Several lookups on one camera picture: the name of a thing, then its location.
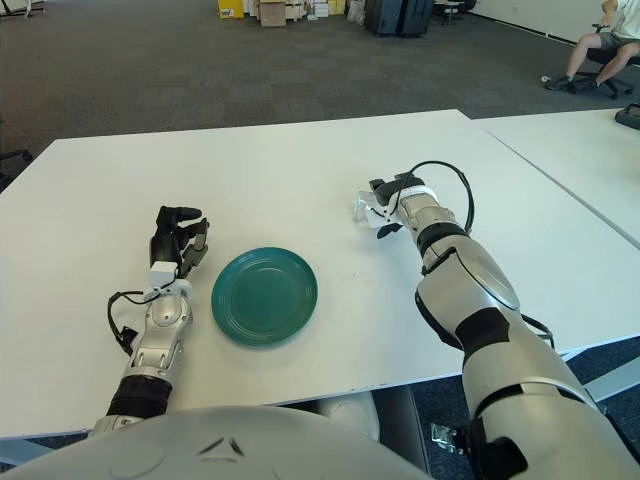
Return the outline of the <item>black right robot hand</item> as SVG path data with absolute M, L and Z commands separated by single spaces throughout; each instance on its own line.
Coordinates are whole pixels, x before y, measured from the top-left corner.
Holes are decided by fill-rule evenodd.
M 369 182 L 369 185 L 374 195 L 375 204 L 368 206 L 368 211 L 376 218 L 382 219 L 383 224 L 377 232 L 377 238 L 382 239 L 402 228 L 401 223 L 391 221 L 398 209 L 402 192 L 414 186 L 423 186 L 424 182 L 413 174 L 401 173 L 397 174 L 392 181 L 374 179 Z

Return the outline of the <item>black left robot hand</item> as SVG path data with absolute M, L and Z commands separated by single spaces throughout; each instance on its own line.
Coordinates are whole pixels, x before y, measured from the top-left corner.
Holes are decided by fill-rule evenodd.
M 162 206 L 150 240 L 150 265 L 157 261 L 176 263 L 176 277 L 186 279 L 208 251 L 208 230 L 209 222 L 201 210 Z

